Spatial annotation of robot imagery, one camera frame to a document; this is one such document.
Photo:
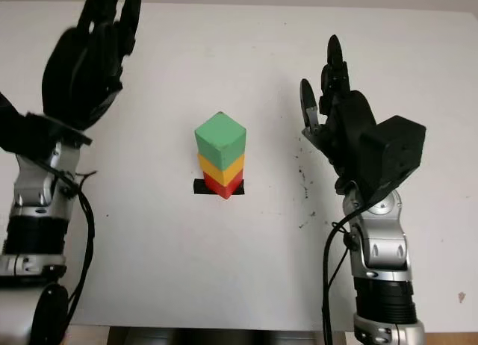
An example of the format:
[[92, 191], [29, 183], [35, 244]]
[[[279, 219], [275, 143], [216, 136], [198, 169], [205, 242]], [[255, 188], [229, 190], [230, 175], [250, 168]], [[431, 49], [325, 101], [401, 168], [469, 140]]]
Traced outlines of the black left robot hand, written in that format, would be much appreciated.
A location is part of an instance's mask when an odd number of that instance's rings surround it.
[[135, 45], [141, 0], [86, 0], [76, 26], [58, 40], [43, 73], [43, 112], [84, 131], [122, 90], [122, 61]]

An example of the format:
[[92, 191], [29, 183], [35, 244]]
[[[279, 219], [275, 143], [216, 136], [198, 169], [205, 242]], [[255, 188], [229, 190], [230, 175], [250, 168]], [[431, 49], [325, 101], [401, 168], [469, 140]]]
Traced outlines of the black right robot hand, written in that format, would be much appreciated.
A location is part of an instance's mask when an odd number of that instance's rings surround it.
[[359, 183], [360, 135], [376, 121], [364, 95], [350, 88], [347, 62], [336, 35], [327, 44], [320, 88], [322, 95], [316, 99], [309, 81], [300, 82], [302, 134], [333, 166], [338, 176], [335, 191], [344, 195], [352, 183]]

